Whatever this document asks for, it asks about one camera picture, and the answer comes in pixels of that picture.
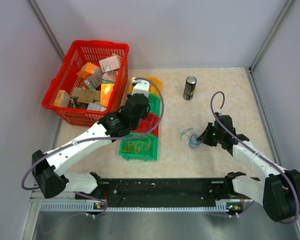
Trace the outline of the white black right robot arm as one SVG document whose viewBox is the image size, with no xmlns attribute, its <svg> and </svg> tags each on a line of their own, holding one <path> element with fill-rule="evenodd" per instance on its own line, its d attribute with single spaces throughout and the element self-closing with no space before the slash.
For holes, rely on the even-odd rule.
<svg viewBox="0 0 300 240">
<path fill-rule="evenodd" d="M 258 177 L 230 172 L 224 178 L 223 192 L 229 198 L 249 197 L 260 204 L 271 220 L 280 222 L 300 214 L 300 172 L 272 162 L 243 134 L 237 134 L 229 115 L 217 115 L 196 139 L 210 147 L 221 145 L 242 161 Z"/>
</svg>

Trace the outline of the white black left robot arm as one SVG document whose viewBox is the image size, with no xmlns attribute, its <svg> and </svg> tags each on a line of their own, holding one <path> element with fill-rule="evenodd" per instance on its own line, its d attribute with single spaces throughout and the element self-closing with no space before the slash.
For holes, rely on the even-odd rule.
<svg viewBox="0 0 300 240">
<path fill-rule="evenodd" d="M 96 173 L 70 173 L 68 169 L 93 151 L 109 145 L 139 127 L 150 111 L 149 99 L 136 93 L 117 111 L 107 113 L 81 135 L 59 148 L 32 154 L 32 175 L 46 199 L 62 192 L 81 192 L 99 198 L 104 187 Z"/>
</svg>

